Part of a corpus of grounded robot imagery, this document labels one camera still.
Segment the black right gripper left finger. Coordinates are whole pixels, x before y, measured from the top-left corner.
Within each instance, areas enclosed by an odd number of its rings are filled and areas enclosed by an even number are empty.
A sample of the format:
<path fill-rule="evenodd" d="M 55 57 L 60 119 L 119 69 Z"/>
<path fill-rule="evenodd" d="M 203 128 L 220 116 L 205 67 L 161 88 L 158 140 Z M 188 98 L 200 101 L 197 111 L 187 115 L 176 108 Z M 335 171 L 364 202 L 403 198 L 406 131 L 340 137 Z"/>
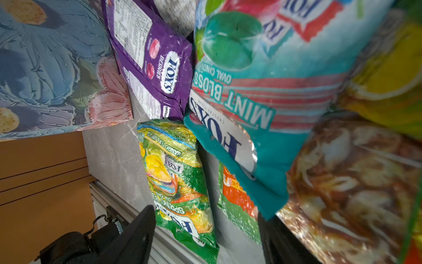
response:
<path fill-rule="evenodd" d="M 146 206 L 111 245 L 95 260 L 97 264 L 146 264 L 155 234 L 155 208 Z"/>

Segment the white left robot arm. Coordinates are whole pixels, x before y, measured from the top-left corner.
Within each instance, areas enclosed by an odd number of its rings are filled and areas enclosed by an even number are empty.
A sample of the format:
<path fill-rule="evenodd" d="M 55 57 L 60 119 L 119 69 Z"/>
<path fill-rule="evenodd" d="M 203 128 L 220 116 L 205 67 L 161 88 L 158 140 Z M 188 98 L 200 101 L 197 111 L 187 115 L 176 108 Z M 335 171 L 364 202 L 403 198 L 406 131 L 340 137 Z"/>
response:
<path fill-rule="evenodd" d="M 82 234 L 69 232 L 42 249 L 34 264 L 82 264 L 96 259 L 121 235 L 129 222 L 111 206 L 97 216 L 92 228 Z"/>

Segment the teal Fox's mint candy bag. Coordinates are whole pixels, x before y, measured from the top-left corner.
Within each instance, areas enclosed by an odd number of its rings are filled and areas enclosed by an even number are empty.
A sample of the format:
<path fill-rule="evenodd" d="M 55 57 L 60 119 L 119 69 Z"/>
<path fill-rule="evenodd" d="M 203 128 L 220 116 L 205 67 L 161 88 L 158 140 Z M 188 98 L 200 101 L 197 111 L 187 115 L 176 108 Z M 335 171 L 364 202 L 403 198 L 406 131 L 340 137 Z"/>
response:
<path fill-rule="evenodd" d="M 287 171 L 392 4 L 197 1 L 185 123 L 264 218 L 287 203 Z"/>

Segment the purple Fox's berries candy bag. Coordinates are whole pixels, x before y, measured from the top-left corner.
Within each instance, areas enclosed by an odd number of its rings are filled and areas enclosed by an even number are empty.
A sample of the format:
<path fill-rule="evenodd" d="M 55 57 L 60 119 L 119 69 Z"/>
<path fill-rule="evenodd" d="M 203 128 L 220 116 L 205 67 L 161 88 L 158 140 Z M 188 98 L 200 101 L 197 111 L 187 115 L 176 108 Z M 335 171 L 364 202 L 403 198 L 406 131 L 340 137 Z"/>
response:
<path fill-rule="evenodd" d="M 153 1 L 102 1 L 102 8 L 118 66 L 148 118 L 182 120 L 193 75 L 191 43 Z"/>

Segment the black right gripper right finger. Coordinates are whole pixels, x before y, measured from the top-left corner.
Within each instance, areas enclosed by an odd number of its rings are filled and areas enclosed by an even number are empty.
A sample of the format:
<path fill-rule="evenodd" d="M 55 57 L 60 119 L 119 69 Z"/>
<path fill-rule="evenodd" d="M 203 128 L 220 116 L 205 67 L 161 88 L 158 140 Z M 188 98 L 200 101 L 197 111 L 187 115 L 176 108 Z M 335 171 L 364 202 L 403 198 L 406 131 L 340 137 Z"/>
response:
<path fill-rule="evenodd" d="M 277 217 L 267 221 L 259 213 L 258 226 L 267 264 L 320 263 Z"/>

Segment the green Fox's spring tea bag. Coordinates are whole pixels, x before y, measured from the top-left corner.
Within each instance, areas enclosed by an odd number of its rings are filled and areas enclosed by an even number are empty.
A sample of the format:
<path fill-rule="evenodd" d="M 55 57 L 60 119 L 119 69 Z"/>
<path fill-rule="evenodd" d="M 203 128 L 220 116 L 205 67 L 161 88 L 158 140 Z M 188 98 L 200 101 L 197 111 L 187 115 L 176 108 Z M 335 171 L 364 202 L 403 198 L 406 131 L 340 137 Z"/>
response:
<path fill-rule="evenodd" d="M 209 264 L 219 246 L 197 139 L 182 121 L 138 123 L 137 138 L 159 227 Z"/>

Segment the floral paper gift bag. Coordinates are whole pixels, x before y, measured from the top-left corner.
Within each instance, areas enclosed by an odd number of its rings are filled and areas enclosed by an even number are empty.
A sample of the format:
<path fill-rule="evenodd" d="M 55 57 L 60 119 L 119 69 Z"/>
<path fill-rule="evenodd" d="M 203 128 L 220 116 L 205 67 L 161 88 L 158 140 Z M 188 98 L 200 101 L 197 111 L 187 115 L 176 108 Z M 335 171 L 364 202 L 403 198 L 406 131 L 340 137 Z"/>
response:
<path fill-rule="evenodd" d="M 1 2 L 1 140 L 132 120 L 100 1 Z"/>

